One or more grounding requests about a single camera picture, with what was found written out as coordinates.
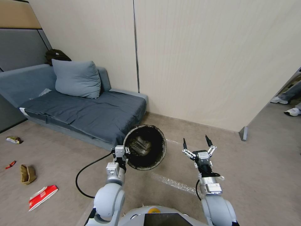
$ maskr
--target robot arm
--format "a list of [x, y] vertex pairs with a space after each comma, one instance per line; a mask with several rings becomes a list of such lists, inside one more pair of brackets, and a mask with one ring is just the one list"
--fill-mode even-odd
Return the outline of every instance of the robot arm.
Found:
[[206, 136], [209, 150], [201, 150], [190, 152], [187, 149], [185, 139], [183, 139], [183, 150], [195, 163], [195, 167], [199, 170], [199, 187], [204, 198], [201, 200], [203, 212], [209, 226], [232, 226], [239, 225], [236, 220], [236, 215], [231, 203], [224, 200], [222, 196], [222, 187], [217, 183], [216, 178], [222, 178], [220, 174], [214, 173], [211, 169], [212, 162], [210, 161], [214, 150], [211, 140]]
[[118, 225], [125, 193], [122, 189], [125, 181], [128, 149], [118, 145], [113, 149], [114, 161], [107, 164], [106, 185], [98, 190], [94, 199], [94, 208], [86, 223], [87, 226]]

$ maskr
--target gray pillow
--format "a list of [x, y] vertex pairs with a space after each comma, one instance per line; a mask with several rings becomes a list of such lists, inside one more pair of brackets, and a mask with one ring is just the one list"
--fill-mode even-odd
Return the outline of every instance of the gray pillow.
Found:
[[93, 61], [59, 61], [52, 59], [56, 74], [55, 89], [70, 96], [98, 98], [100, 77]]

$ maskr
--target red wrapper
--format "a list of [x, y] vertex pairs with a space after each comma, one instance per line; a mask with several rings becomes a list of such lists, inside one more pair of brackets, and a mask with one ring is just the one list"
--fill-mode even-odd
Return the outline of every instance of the red wrapper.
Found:
[[40, 204], [42, 204], [47, 199], [49, 199], [57, 191], [58, 191], [58, 188], [56, 185], [50, 185], [47, 187], [43, 187], [42, 190], [33, 194], [33, 196], [30, 197], [30, 200], [29, 200], [29, 211], [32, 211], [33, 209], [38, 207]]

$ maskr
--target black trash can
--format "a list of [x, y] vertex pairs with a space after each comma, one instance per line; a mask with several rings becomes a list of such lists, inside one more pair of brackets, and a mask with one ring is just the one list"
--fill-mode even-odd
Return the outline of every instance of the black trash can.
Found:
[[135, 127], [126, 135], [123, 145], [130, 150], [128, 164], [137, 170], [155, 168], [166, 154], [166, 139], [156, 126]]

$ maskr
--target gray pants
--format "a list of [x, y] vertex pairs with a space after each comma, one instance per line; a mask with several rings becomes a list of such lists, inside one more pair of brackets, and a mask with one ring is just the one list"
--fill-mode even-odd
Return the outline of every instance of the gray pants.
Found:
[[[294, 84], [288, 91], [280, 94], [278, 97], [282, 100], [289, 101], [292, 97], [299, 93], [301, 93], [301, 81]], [[295, 107], [301, 110], [301, 103], [297, 104]]]

